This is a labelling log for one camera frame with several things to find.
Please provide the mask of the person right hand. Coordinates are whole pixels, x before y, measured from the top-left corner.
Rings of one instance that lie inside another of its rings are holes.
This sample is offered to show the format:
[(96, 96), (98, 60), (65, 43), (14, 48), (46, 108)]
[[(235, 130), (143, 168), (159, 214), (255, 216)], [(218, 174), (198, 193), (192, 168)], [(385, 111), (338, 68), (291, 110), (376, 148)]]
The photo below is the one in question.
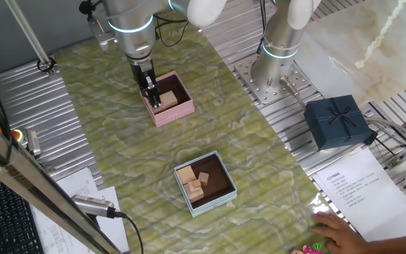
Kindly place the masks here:
[(336, 214), (317, 212), (312, 218), (321, 226), (314, 226), (310, 230), (325, 236), (326, 247), (334, 254), (366, 254), (368, 243)]

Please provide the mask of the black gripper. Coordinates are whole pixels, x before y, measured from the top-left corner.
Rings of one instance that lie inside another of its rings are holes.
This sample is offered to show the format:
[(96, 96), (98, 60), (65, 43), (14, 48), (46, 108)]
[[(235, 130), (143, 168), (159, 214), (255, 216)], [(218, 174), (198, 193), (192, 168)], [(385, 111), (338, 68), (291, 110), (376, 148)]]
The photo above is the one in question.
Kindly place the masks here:
[(161, 106), (161, 99), (157, 87), (153, 60), (151, 58), (129, 58), (128, 61), (130, 62), (134, 79), (139, 85), (142, 96), (147, 101), (150, 101), (154, 109), (159, 108)]

